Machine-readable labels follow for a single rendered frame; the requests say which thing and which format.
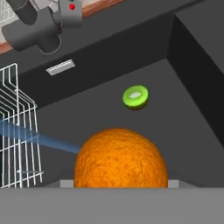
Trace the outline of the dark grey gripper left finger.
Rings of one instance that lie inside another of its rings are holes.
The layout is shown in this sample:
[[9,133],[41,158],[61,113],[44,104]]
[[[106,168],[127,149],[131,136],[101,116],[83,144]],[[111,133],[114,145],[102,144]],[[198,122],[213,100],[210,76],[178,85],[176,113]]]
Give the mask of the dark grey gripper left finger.
[[60,179],[57,180],[49,185],[47,187],[52,188],[73,188],[74,187],[74,181],[72,179]]

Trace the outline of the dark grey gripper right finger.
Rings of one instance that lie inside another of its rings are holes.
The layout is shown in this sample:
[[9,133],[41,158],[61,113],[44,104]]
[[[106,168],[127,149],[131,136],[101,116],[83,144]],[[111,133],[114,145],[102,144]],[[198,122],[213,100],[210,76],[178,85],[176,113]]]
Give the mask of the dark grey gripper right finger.
[[168,187],[169,188],[197,188],[196,185],[193,185],[178,179],[169,179]]

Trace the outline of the orange tangerine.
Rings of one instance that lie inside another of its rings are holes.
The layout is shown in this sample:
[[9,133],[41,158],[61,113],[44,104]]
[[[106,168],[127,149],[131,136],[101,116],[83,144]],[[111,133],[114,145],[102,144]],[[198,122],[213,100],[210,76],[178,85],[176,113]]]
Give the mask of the orange tangerine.
[[159,149],[128,129],[105,129],[81,147],[73,186],[95,188],[166,188],[168,171]]

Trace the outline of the dark grey sink basin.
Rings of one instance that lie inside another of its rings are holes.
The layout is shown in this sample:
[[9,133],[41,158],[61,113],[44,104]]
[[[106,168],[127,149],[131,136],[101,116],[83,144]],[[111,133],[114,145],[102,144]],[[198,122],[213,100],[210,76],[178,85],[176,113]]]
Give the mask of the dark grey sink basin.
[[[186,23],[202,11],[195,0],[125,0],[65,31],[54,55],[9,51],[0,67],[17,63],[42,134],[79,146],[106,128],[134,130],[171,178],[224,186],[224,75]],[[123,104],[134,85],[149,90],[140,109]]]

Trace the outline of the green kiwi half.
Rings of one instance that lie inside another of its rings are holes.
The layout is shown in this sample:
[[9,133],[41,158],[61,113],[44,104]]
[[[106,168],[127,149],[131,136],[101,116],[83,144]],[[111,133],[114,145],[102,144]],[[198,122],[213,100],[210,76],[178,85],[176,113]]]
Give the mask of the green kiwi half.
[[149,100],[149,90],[143,85],[127,87],[122,94],[122,103],[129,109],[140,109]]

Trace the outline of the dark grey sink faucet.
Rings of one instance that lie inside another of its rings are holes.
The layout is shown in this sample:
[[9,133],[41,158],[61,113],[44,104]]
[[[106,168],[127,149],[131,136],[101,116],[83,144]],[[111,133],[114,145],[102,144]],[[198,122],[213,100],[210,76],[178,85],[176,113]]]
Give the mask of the dark grey sink faucet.
[[55,21],[53,10],[46,6],[36,10],[30,0],[6,0],[18,16],[18,20],[2,28],[6,42],[18,52],[38,46],[45,55],[56,53],[62,40],[60,25]]

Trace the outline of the blue water stream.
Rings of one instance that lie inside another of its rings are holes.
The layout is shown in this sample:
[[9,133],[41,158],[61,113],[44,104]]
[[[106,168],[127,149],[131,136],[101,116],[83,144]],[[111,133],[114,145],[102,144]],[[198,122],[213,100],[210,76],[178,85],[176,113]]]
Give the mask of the blue water stream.
[[32,142],[41,146],[50,147],[57,150],[72,152],[75,154],[77,154],[81,148],[80,146],[75,146],[70,143],[62,142],[58,139],[42,135],[36,131],[29,130],[27,128],[5,120],[0,121],[0,135],[20,141]]

